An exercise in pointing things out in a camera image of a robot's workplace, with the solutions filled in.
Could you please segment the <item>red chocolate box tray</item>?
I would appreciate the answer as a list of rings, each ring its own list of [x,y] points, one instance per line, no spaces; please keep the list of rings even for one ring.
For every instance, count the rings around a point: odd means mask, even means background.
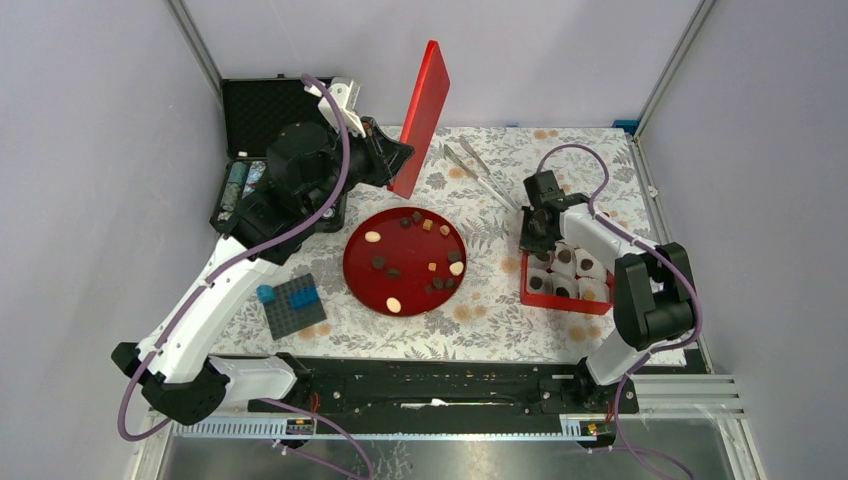
[[[570,263],[562,263],[557,258],[561,249],[569,249],[573,258]],[[589,272],[580,272],[577,264],[584,258],[594,261],[595,267]],[[532,290],[528,283],[533,276],[541,277],[544,286],[541,290]],[[555,294],[557,287],[566,287],[570,298]],[[574,247],[564,242],[556,244],[555,249],[541,254],[525,253],[522,258],[520,301],[523,305],[589,315],[605,315],[612,309],[614,277],[597,258],[586,249]]]

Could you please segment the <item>red square box lid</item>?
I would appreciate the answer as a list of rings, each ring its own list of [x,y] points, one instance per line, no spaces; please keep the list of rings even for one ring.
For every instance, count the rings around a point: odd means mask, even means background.
[[[431,140],[438,127],[450,90],[450,77],[440,44],[427,43],[399,141],[412,146],[413,155],[404,163],[389,190],[410,199],[423,168]]]

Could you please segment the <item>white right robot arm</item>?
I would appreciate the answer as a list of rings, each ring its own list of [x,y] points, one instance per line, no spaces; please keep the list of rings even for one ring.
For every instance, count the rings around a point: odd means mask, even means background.
[[[590,197],[565,193],[551,171],[523,185],[529,203],[522,209],[520,249],[547,253],[563,241],[587,250],[613,276],[615,330],[588,356],[588,375],[573,386],[577,405],[597,412],[612,400],[612,384],[650,354],[678,348],[683,335],[698,333],[701,311],[688,254],[677,243],[659,245],[622,229]]]

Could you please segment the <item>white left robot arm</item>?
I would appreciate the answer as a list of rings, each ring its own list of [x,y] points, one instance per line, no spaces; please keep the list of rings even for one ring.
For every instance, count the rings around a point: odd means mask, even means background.
[[[288,411],[307,404],[308,381],[282,358],[224,358],[212,347],[241,305],[317,231],[327,210],[360,184],[389,185],[414,155],[411,145],[355,113],[354,83],[302,81],[318,98],[321,120],[298,119],[278,129],[262,175],[239,187],[212,255],[180,303],[149,336],[112,352],[129,391],[180,424],[263,398]]]

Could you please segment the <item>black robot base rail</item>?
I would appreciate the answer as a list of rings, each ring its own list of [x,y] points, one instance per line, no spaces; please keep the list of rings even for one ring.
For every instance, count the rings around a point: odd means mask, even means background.
[[[352,434],[555,434],[564,415],[639,410],[632,382],[592,386],[583,362],[283,358],[296,375],[283,402]]]

